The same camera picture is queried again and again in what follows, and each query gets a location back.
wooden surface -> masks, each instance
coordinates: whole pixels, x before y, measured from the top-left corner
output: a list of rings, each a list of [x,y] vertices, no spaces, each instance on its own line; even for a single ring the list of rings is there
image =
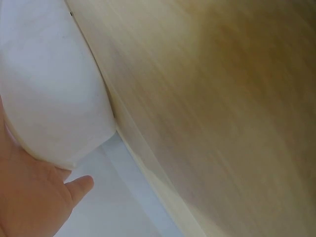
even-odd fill
[[[313,0],[67,2],[185,236],[316,236]]]

white surface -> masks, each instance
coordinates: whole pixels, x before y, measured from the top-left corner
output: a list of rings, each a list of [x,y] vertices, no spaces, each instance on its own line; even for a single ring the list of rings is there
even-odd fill
[[[182,237],[117,134],[69,180],[86,174],[95,187],[55,237]]]
[[[2,0],[0,94],[36,158],[72,169],[115,133],[103,80],[63,0]]]

finger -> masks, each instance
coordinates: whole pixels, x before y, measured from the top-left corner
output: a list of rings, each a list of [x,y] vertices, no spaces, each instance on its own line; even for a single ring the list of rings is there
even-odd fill
[[[56,171],[57,171],[57,173],[58,173],[58,176],[59,176],[63,181],[65,181],[66,179],[68,179],[68,177],[71,175],[71,171],[70,171],[70,170],[56,168]]]
[[[94,182],[91,176],[83,176],[65,184],[73,200],[73,207],[93,188]]]

wooden board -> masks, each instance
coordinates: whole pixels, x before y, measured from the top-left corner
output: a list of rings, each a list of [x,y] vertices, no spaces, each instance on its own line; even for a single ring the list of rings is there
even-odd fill
[[[67,2],[185,236],[316,236],[314,1]]]

light wood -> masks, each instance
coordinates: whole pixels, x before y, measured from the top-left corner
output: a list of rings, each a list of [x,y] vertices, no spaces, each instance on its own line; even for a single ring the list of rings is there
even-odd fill
[[[67,2],[185,236],[316,236],[314,1]]]

